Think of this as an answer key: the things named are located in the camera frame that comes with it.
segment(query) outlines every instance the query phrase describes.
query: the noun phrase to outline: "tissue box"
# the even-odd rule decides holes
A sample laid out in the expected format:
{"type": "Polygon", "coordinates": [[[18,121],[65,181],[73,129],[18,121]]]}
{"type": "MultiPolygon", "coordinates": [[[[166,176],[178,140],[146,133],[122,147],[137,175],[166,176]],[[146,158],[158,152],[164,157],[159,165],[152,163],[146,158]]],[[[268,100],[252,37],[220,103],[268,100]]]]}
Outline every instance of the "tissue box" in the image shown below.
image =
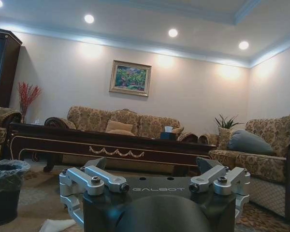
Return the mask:
{"type": "Polygon", "coordinates": [[[176,140],[176,134],[171,132],[161,132],[160,139],[176,140]]]}

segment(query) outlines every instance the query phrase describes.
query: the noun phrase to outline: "framed painting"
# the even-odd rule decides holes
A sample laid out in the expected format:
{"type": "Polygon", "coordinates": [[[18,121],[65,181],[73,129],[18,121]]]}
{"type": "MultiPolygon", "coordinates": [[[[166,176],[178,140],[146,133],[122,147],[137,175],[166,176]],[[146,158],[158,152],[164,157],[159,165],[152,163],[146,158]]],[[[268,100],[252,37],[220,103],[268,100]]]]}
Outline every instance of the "framed painting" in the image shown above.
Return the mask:
{"type": "Polygon", "coordinates": [[[114,60],[110,92],[148,97],[151,66],[114,60]]]}

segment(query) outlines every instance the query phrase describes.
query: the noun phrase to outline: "sofa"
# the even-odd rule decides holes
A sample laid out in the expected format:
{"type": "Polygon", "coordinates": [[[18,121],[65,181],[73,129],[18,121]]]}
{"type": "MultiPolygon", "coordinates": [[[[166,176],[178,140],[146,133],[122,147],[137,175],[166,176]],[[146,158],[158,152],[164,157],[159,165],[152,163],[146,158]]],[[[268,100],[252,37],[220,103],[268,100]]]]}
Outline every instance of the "sofa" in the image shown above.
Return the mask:
{"type": "Polygon", "coordinates": [[[9,158],[7,130],[9,124],[14,122],[20,122],[21,113],[17,110],[10,108],[0,107],[0,159],[9,158]]]}
{"type": "Polygon", "coordinates": [[[227,150],[232,133],[204,134],[199,142],[217,146],[209,155],[230,169],[246,168],[251,173],[250,201],[290,219],[290,115],[275,119],[254,119],[246,131],[260,136],[275,155],[257,155],[227,150]]]}
{"type": "MultiPolygon", "coordinates": [[[[154,139],[160,138],[160,132],[164,131],[165,126],[172,126],[173,128],[181,127],[180,122],[174,118],[140,115],[128,109],[105,111],[83,106],[72,106],[68,111],[67,119],[58,117],[48,118],[45,121],[45,126],[82,131],[105,132],[109,120],[131,124],[131,132],[135,136],[154,139]]],[[[180,133],[177,136],[177,141],[183,143],[197,143],[198,137],[191,132],[185,132],[180,133]]],[[[90,158],[86,157],[62,155],[58,156],[56,163],[83,165],[89,159],[90,158]]],[[[171,173],[173,171],[172,165],[144,162],[139,163],[133,161],[126,162],[111,159],[107,162],[107,168],[163,173],[171,173]]]]}

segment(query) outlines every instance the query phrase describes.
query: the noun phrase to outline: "floor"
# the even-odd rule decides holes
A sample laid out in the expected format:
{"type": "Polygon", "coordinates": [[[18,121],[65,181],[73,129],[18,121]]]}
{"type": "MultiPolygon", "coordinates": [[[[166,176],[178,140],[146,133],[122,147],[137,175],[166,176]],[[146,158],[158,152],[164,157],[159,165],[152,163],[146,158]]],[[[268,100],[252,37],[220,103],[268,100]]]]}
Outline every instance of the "floor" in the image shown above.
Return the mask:
{"type": "MultiPolygon", "coordinates": [[[[31,170],[25,175],[21,190],[18,217],[3,226],[0,232],[38,232],[46,219],[70,219],[67,210],[59,200],[58,174],[64,166],[55,166],[51,173],[43,173],[44,162],[32,162],[31,170]]],[[[137,173],[113,172],[123,176],[138,176],[137,173]]],[[[65,232],[83,232],[74,225],[65,232]]],[[[235,232],[290,232],[290,225],[282,218],[248,203],[235,232]]]]}

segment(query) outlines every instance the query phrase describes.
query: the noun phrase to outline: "wall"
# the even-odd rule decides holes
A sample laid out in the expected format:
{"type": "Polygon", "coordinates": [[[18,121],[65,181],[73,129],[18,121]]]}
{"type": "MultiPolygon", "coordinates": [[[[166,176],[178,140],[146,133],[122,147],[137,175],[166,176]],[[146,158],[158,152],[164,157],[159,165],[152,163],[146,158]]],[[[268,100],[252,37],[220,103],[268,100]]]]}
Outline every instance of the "wall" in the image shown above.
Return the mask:
{"type": "Polygon", "coordinates": [[[180,120],[185,131],[216,132],[214,117],[247,117],[249,70],[191,59],[99,46],[23,33],[11,97],[19,108],[16,85],[27,81],[43,88],[29,107],[27,122],[66,117],[69,107],[129,108],[140,114],[180,120]],[[108,91],[113,60],[152,66],[149,97],[108,91]]]}
{"type": "Polygon", "coordinates": [[[250,70],[248,119],[290,114],[290,49],[250,70]]]}

